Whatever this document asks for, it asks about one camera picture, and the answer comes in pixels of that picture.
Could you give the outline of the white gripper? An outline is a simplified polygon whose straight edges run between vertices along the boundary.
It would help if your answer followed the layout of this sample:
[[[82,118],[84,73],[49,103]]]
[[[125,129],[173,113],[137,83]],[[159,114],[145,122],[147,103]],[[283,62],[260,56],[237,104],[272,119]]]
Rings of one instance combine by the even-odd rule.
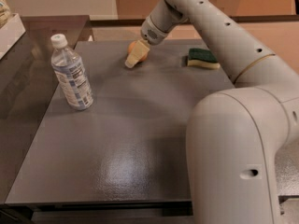
[[[145,61],[150,51],[150,44],[159,45],[177,25],[186,20],[186,16],[171,7],[165,0],[160,0],[142,23],[143,39],[129,45],[125,65],[133,68],[139,62]]]

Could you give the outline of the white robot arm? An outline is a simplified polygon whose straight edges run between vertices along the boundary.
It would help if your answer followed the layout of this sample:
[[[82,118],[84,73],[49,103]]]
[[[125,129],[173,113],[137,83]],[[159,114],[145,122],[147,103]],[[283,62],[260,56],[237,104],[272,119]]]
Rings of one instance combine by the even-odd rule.
[[[299,76],[209,0],[161,0],[125,62],[189,21],[233,82],[193,109],[186,156],[195,224],[281,224],[275,157],[299,138]]]

